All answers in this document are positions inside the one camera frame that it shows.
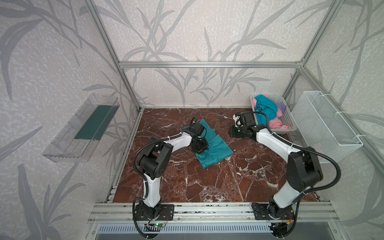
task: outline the leaf pattern wallpaper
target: leaf pattern wallpaper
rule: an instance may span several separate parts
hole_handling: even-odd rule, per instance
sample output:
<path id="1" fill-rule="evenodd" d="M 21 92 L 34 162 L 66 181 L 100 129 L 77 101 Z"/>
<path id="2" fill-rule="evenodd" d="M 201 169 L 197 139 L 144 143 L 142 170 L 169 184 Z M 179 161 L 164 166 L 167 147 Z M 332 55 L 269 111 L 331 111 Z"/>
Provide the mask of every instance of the leaf pattern wallpaper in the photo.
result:
<path id="1" fill-rule="evenodd" d="M 82 1 L 0 1 L 0 239 L 78 239 L 137 111 Z M 89 94 L 120 108 L 87 163 L 42 156 Z"/>
<path id="2" fill-rule="evenodd" d="M 298 61 L 331 1 L 95 3 L 120 61 Z M 125 69 L 147 107 L 249 106 L 247 95 L 254 92 L 282 95 L 293 72 Z"/>
<path id="3" fill-rule="evenodd" d="M 383 16 L 383 0 L 344 1 L 306 67 L 384 154 Z M 287 97 L 290 107 L 307 90 L 312 89 L 300 77 Z M 361 150 L 339 164 L 340 182 L 320 196 L 332 201 L 350 239 L 382 239 L 384 176 Z M 329 182 L 332 166 L 322 167 Z"/>

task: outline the white plastic basket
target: white plastic basket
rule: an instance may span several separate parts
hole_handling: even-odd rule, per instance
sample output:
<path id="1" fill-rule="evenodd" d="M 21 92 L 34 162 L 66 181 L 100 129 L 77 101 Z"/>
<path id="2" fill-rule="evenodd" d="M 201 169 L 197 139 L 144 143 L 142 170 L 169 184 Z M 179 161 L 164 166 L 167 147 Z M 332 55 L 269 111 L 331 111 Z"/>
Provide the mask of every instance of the white plastic basket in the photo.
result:
<path id="1" fill-rule="evenodd" d="M 252 106 L 252 111 L 255 111 L 255 107 L 253 106 L 253 103 L 252 103 L 252 100 L 260 95 L 261 93 L 254 93 L 252 94 L 249 98 L 251 100 L 251 106 Z M 278 129 L 278 128 L 271 128 L 271 130 L 277 134 L 286 134 L 290 131 L 295 131 L 297 129 L 297 125 L 295 123 L 295 121 L 293 120 L 293 117 L 292 117 L 292 114 L 291 114 L 291 111 L 289 110 L 288 108 L 288 105 L 285 101 L 285 99 L 282 97 L 282 96 L 278 96 L 278 95 L 273 95 L 273 94 L 268 94 L 268 99 L 272 100 L 274 103 L 280 103 L 282 105 L 285 105 L 287 106 L 286 109 L 285 109 L 285 113 L 280 117 L 280 120 L 281 122 L 286 125 L 286 126 L 289 126 L 290 128 L 289 129 Z M 256 124 L 257 124 L 257 118 L 256 118 L 256 114 L 253 114 L 253 117 L 255 118 L 255 121 L 256 121 Z"/>
<path id="2" fill-rule="evenodd" d="M 304 91 L 292 115 L 308 146 L 335 161 L 363 145 L 340 112 L 320 91 Z"/>

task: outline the teal folded garment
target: teal folded garment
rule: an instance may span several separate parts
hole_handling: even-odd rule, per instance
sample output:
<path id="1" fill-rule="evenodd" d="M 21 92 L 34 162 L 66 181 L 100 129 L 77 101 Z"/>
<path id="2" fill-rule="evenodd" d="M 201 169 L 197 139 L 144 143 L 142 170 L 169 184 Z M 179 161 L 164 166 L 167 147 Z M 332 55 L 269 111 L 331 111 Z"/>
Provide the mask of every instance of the teal folded garment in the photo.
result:
<path id="1" fill-rule="evenodd" d="M 233 154 L 233 151 L 229 148 L 228 144 L 224 142 L 220 135 L 215 134 L 215 130 L 211 129 L 204 119 L 200 121 L 200 124 L 202 124 L 207 130 L 205 139 L 208 142 L 208 150 L 206 150 L 203 154 L 196 154 L 196 157 L 200 161 L 203 168 L 218 163 Z"/>
<path id="2" fill-rule="evenodd" d="M 259 95 L 255 97 L 255 99 L 257 100 L 255 111 L 265 113 L 268 116 L 269 121 L 277 117 L 278 108 L 272 100 L 264 95 Z M 266 119 L 263 114 L 256 114 L 256 119 L 258 124 L 266 125 Z"/>

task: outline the red marble surface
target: red marble surface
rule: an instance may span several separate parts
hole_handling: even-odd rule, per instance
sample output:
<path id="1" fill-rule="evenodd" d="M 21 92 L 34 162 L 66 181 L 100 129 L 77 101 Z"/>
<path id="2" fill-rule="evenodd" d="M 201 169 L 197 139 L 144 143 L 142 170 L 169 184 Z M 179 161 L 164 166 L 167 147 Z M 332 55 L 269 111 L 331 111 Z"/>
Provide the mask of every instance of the red marble surface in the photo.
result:
<path id="1" fill-rule="evenodd" d="M 179 133 L 196 116 L 215 129 L 233 155 L 203 169 L 188 148 L 175 151 L 162 176 L 162 202 L 268 202 L 286 181 L 286 162 L 253 140 L 229 137 L 233 114 L 245 111 L 250 109 L 146 109 L 113 201 L 132 202 L 143 196 L 142 178 L 133 170 L 132 158 L 149 137 Z M 303 201 L 317 199 L 311 193 Z"/>

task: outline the black mounting plate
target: black mounting plate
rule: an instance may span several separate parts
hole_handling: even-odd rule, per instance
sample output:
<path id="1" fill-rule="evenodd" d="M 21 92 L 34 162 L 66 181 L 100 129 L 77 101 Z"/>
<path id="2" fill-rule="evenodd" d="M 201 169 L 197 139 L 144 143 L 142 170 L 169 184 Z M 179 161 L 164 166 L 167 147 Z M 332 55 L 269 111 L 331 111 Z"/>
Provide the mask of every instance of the black mounting plate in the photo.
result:
<path id="1" fill-rule="evenodd" d="M 253 214 L 255 215 L 255 220 L 280 220 L 282 218 L 284 218 L 285 220 L 289 220 L 291 218 L 291 215 L 289 215 L 288 212 L 291 212 L 292 219 L 295 218 L 295 214 L 293 212 L 292 207 L 289 207 L 287 208 L 288 212 L 283 212 L 279 219 L 274 219 L 268 213 L 268 205 L 269 204 L 260 204 L 257 202 L 252 203 L 251 206 L 253 209 Z"/>
<path id="2" fill-rule="evenodd" d="M 168 221 L 173 220 L 173 214 L 175 210 L 175 205 L 173 204 L 160 204 L 160 212 L 165 212 L 168 216 Z M 167 220 L 167 216 L 165 214 L 160 214 L 156 220 Z M 136 211 L 135 213 L 136 221 L 148 221 L 148 218 L 143 215 L 142 211 Z"/>

